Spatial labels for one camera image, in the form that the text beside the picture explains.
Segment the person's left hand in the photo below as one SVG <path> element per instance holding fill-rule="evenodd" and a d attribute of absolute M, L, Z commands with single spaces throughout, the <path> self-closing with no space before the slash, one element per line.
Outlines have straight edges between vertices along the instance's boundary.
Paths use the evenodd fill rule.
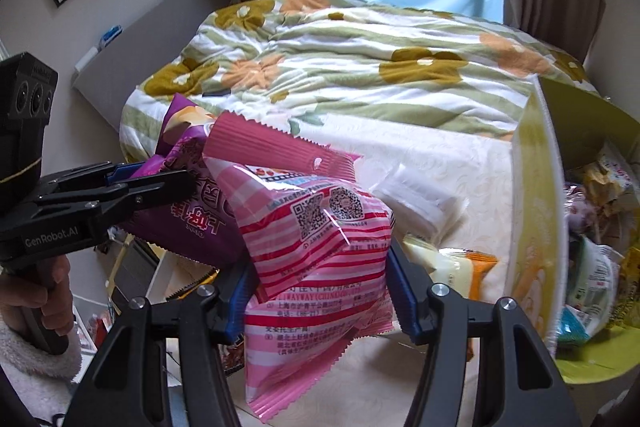
<path fill-rule="evenodd" d="M 42 325 L 59 336 L 67 335 L 74 326 L 73 295 L 70 291 L 70 262 L 57 257 L 51 268 L 54 287 L 49 289 L 29 281 L 1 274 L 1 317 L 14 332 L 24 332 L 26 323 L 21 308 L 39 309 Z"/>

